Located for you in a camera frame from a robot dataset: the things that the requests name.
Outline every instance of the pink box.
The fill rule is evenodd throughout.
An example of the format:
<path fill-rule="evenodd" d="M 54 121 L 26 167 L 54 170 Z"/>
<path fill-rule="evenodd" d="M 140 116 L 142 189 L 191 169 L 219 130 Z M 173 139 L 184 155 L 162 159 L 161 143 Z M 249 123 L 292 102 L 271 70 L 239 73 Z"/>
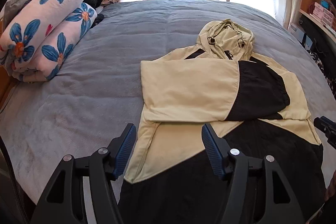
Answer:
<path fill-rule="evenodd" d="M 333 19 L 326 14 L 323 15 L 322 20 L 328 21 L 330 24 L 333 24 Z"/>
<path fill-rule="evenodd" d="M 323 18 L 323 15 L 324 15 L 323 11 L 321 11 L 321 10 L 318 9 L 318 8 L 315 8 L 315 9 L 314 9 L 313 14 L 314 14 L 315 16 L 317 16 L 318 18 L 320 18 L 320 19 L 322 19 L 322 18 Z"/>
<path fill-rule="evenodd" d="M 323 23 L 324 25 L 328 25 L 328 26 L 330 26 L 330 27 L 331 27 L 331 25 L 332 25 L 332 23 L 330 23 L 329 21 L 324 20 L 324 19 L 322 19 L 322 23 Z"/>
<path fill-rule="evenodd" d="M 324 10 L 324 7 L 321 4 L 318 4 L 317 2 L 315 2 L 315 6 L 319 8 L 321 11 Z"/>
<path fill-rule="evenodd" d="M 330 16 L 331 18 L 334 17 L 333 13 L 330 12 L 330 11 L 328 11 L 326 8 L 324 8 L 323 12 L 324 12 L 325 14 L 327 14 L 328 16 Z"/>
<path fill-rule="evenodd" d="M 322 19 L 318 18 L 316 15 L 312 14 L 313 18 L 315 18 L 318 22 L 322 23 Z"/>

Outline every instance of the bed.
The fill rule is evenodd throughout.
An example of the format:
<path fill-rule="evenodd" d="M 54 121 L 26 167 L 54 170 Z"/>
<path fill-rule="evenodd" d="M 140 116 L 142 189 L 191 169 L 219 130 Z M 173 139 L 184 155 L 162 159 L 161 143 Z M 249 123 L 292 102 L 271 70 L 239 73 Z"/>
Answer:
<path fill-rule="evenodd" d="M 140 61 L 194 45 L 202 27 L 230 18 L 255 34 L 254 52 L 294 72 L 312 118 L 336 121 L 336 101 L 308 52 L 271 16 L 251 7 L 208 0 L 151 0 L 108 5 L 50 82 L 19 83 L 0 110 L 3 138 L 16 178 L 37 203 L 66 154 L 90 155 L 119 136 L 142 111 Z M 318 131 L 328 185 L 336 150 Z M 113 183 L 119 199 L 122 177 Z"/>

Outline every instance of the jacket zipper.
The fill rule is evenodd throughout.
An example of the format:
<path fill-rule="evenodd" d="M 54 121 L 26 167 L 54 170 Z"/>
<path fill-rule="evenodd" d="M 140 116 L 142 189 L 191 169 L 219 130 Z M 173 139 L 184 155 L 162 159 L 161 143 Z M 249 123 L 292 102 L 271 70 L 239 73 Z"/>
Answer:
<path fill-rule="evenodd" d="M 229 58 L 230 60 L 232 60 L 233 55 L 230 53 L 229 50 L 224 51 L 224 53 L 225 53 L 225 55 L 227 56 L 227 58 Z"/>

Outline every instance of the blue gripper pad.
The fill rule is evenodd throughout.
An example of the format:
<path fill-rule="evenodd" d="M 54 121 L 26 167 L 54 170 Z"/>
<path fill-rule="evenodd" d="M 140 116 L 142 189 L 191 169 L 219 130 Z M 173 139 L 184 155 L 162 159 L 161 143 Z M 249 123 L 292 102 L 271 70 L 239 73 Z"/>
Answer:
<path fill-rule="evenodd" d="M 113 175 L 117 178 L 118 176 L 122 175 L 124 173 L 127 161 L 129 159 L 129 156 L 131 154 L 133 145 L 135 143 L 135 140 L 137 138 L 137 129 L 133 125 L 128 133 L 126 138 L 124 139 L 122 145 L 120 146 L 120 149 L 115 157 L 115 165 L 113 170 Z"/>
<path fill-rule="evenodd" d="M 202 126 L 202 141 L 214 174 L 222 180 L 226 174 L 223 168 L 223 156 L 206 125 Z"/>

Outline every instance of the cream and black jacket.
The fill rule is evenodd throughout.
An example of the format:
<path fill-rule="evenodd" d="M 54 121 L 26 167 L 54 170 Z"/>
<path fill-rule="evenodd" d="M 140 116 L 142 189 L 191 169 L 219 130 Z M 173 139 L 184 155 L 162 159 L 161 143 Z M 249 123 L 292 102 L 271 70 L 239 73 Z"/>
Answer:
<path fill-rule="evenodd" d="M 126 224 L 215 221 L 226 187 L 204 151 L 206 122 L 248 156 L 273 155 L 307 219 L 320 207 L 323 148 L 300 82 L 253 42 L 231 20 L 213 21 L 196 45 L 141 62 L 144 107 L 119 202 Z"/>

